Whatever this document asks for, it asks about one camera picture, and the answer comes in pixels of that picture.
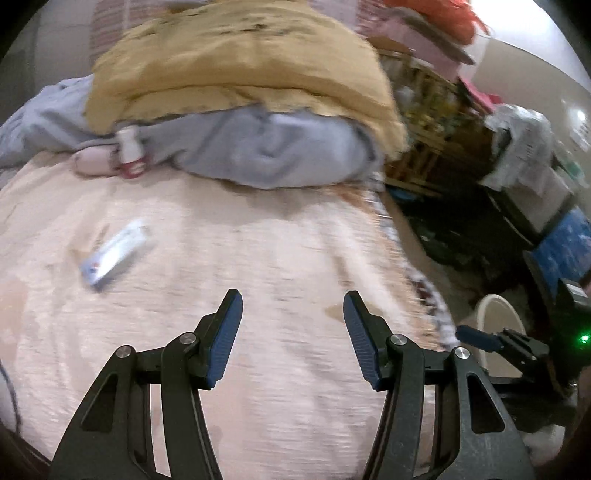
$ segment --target metal pivot screw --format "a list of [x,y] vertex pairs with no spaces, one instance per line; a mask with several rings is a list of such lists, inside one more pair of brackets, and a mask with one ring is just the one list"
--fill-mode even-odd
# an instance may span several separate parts
[[468,351],[467,348],[464,347],[458,347],[455,350],[456,353],[456,357],[461,358],[463,360],[465,360],[466,358],[468,358],[470,356],[470,352]]
[[131,347],[129,345],[120,346],[115,352],[119,358],[127,358],[131,355]]
[[394,345],[406,345],[406,342],[408,342],[408,338],[406,338],[404,335],[402,335],[401,333],[395,333],[394,335],[392,335],[390,337],[390,341],[394,344]]
[[183,345],[191,345],[195,340],[197,340],[197,337],[193,332],[187,332],[178,337],[178,341]]

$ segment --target stain on bedsheet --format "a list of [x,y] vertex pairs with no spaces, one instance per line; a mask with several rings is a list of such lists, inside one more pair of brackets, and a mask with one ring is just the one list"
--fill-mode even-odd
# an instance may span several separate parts
[[[364,301],[364,303],[372,315],[377,315],[379,317],[384,316],[384,311],[382,309],[380,309],[379,307],[376,307],[376,305],[374,305],[368,301]],[[343,323],[345,322],[345,320],[343,319],[342,304],[332,305],[330,307],[327,307],[324,309],[324,313],[327,314],[330,318],[333,318],[333,319],[338,320]]]

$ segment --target black cable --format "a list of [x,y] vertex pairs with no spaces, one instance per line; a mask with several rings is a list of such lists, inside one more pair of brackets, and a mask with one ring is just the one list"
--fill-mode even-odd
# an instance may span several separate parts
[[21,418],[21,412],[18,409],[17,392],[14,390],[14,385],[10,381],[10,377],[8,376],[8,373],[6,372],[4,365],[2,364],[2,360],[0,360],[0,372],[2,373],[4,381],[6,382],[6,385],[8,387],[8,392],[10,393],[10,400],[12,401],[12,409],[14,411],[14,420],[15,420],[14,433],[17,436],[20,436],[21,435],[22,418]]

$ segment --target white bucket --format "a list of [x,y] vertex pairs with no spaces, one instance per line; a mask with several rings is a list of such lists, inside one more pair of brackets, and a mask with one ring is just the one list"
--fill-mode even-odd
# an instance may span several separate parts
[[[519,333],[525,334],[525,328],[519,315],[506,301],[499,295],[487,295],[476,305],[472,314],[466,317],[461,325],[468,325],[486,333],[499,333],[503,328],[509,328]],[[521,376],[521,372],[511,365],[498,353],[484,352],[469,345],[465,345],[473,355],[478,359],[482,368],[486,368],[493,377],[514,377]]]

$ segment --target orange object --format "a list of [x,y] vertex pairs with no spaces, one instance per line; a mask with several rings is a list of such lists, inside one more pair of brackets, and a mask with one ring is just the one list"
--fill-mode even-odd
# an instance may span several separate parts
[[384,4],[388,7],[411,8],[462,45],[472,43],[476,35],[474,23],[489,34],[488,27],[465,0],[384,0]]

